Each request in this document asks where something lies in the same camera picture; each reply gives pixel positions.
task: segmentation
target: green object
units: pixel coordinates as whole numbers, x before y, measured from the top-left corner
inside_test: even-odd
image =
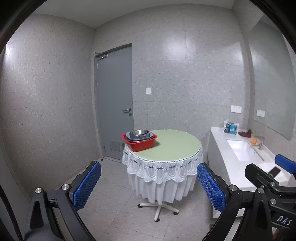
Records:
[[[133,152],[137,157],[151,161],[176,161],[196,154],[200,141],[193,135],[176,130],[154,130],[157,135],[154,147]]]

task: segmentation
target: door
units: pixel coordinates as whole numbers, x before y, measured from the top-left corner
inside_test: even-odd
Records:
[[[131,47],[96,59],[95,88],[99,130],[106,156],[122,159],[125,142],[120,137],[133,131]]]

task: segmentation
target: door vent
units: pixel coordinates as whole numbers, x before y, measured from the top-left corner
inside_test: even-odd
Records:
[[[125,143],[118,141],[109,141],[110,149],[118,152],[123,152]]]

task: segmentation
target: silver faucet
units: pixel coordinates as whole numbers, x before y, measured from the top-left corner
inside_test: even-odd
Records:
[[[262,136],[254,136],[254,137],[256,137],[257,139],[261,140],[260,141],[259,150],[262,150],[262,148],[263,148],[263,142],[265,140],[265,137],[262,137]]]

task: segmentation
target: door handle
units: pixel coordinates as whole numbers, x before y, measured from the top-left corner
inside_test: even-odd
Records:
[[[128,112],[131,112],[131,108],[128,108],[128,109],[126,109],[126,110],[122,110],[124,113],[126,112],[126,111],[128,111]]]

